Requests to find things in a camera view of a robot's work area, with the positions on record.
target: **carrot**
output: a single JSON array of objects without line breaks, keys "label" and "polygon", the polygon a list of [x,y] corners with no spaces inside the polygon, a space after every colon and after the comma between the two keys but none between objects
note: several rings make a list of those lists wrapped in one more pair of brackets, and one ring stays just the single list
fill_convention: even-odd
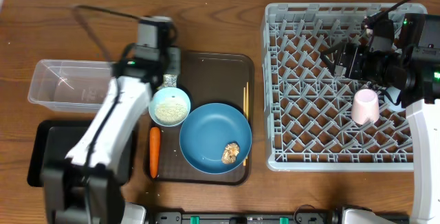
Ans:
[{"label": "carrot", "polygon": [[150,173],[156,178],[159,167],[160,130],[153,127],[150,130]]}]

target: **brown food item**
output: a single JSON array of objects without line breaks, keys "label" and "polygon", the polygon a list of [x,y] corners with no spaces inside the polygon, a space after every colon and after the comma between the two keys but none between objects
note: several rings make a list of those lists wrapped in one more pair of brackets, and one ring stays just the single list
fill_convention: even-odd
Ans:
[{"label": "brown food item", "polygon": [[240,147],[236,142],[232,142],[225,147],[221,162],[224,164],[232,164],[237,160],[237,155],[240,153]]}]

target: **black tray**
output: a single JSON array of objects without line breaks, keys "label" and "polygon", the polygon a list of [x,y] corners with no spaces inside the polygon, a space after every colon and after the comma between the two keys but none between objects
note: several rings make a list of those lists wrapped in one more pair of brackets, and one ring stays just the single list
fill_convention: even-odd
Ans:
[{"label": "black tray", "polygon": [[[187,52],[182,56],[177,86],[190,97],[191,111],[201,105],[222,102],[243,112],[243,88],[249,83],[249,121],[252,120],[254,63],[247,56]],[[160,127],[159,168],[154,181],[209,183],[237,186],[250,173],[251,153],[246,166],[221,174],[209,175],[193,168],[184,158],[179,145],[180,127]],[[151,178],[147,146],[144,171]]]},{"label": "black tray", "polygon": [[[49,160],[64,160],[89,128],[91,121],[46,120],[40,123],[36,131],[34,150],[27,173],[30,186],[41,187],[40,173]],[[135,154],[137,133],[133,131],[122,152],[116,179],[121,185],[129,181]]]}]

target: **wood grain surface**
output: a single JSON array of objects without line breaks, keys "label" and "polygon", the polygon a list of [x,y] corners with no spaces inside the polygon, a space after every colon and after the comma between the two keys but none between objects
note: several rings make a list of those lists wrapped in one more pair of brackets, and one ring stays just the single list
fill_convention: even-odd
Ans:
[{"label": "wood grain surface", "polygon": [[[44,223],[43,190],[26,177],[36,128],[47,119],[90,115],[55,113],[27,100],[32,72],[41,59],[103,60],[75,23],[69,7],[82,3],[136,15],[171,16],[178,45],[202,52],[245,54],[255,64],[253,161],[250,178],[239,187],[185,183],[153,185],[142,167],[149,117],[141,133],[127,201],[154,210],[187,212],[293,212],[308,203],[330,209],[362,205],[378,212],[410,214],[413,174],[272,172],[265,164],[263,76],[260,26],[265,6],[277,2],[397,2],[400,0],[5,0],[0,14],[0,223]],[[440,0],[418,0],[440,14]],[[90,14],[91,24],[118,57],[136,39],[132,21]]]}]

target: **blue bowl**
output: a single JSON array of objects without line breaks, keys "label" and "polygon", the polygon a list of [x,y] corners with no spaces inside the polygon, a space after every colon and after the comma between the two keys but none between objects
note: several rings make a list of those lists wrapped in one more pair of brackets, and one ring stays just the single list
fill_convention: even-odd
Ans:
[{"label": "blue bowl", "polygon": [[[226,145],[240,147],[233,164],[221,157]],[[180,149],[186,161],[202,172],[221,174],[243,163],[252,145],[252,132],[244,115],[226,104],[205,104],[186,118],[180,129]]]}]

